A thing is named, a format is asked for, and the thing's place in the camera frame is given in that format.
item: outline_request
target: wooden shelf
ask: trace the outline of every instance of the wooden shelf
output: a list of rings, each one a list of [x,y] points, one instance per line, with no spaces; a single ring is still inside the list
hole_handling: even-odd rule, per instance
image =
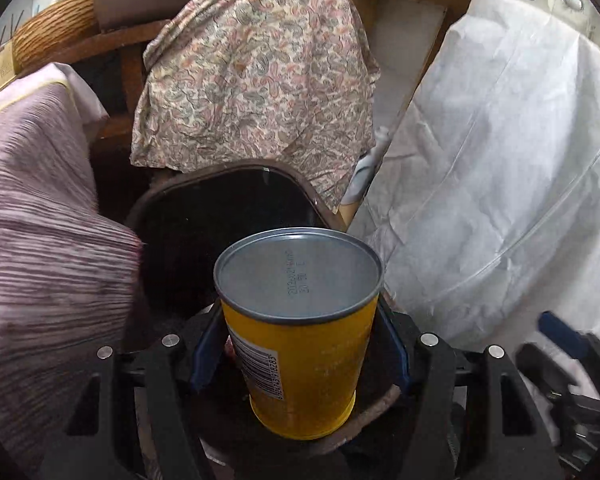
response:
[[[90,38],[78,41],[56,50],[45,59],[40,60],[30,66],[27,66],[18,74],[18,77],[23,77],[35,72],[48,63],[75,63],[89,57],[104,54],[112,50],[117,50],[124,46],[131,46],[138,43],[154,40],[164,25],[169,23],[169,20],[160,22],[145,23],[136,25],[135,27],[121,28],[112,32],[103,32]]]
[[[100,130],[97,139],[106,139],[107,137],[121,136],[131,133],[134,126],[134,117],[131,114],[121,114],[111,116],[103,129]]]

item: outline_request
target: floral cloth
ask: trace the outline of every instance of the floral cloth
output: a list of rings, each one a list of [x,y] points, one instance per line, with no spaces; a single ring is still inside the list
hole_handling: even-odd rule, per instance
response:
[[[373,144],[379,69],[350,0],[191,0],[144,64],[136,166],[274,158],[335,208]]]

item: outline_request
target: screw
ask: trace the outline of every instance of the screw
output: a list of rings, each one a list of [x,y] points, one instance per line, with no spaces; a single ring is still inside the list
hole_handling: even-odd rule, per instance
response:
[[[113,348],[110,346],[103,346],[98,350],[98,357],[100,359],[107,359],[113,355]]]
[[[504,357],[504,349],[502,346],[491,345],[489,347],[489,355],[491,357],[495,357],[496,359],[502,359]]]
[[[420,336],[420,342],[424,346],[435,346],[438,344],[438,341],[438,336],[435,334],[426,333]]]
[[[180,342],[180,338],[175,334],[167,334],[162,338],[162,344],[165,346],[176,346]]]

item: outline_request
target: barcode label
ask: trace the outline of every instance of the barcode label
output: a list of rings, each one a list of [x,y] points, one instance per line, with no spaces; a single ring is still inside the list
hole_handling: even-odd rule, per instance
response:
[[[269,397],[284,400],[278,352],[262,348],[242,339],[229,327],[238,365],[245,378]]]

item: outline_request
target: metal can lid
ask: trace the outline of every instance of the metal can lid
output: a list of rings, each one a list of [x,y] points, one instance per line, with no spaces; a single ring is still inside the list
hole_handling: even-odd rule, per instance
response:
[[[313,324],[352,314],[382,286],[382,261],[351,235],[311,227],[249,236],[216,261],[220,297],[246,316]]]

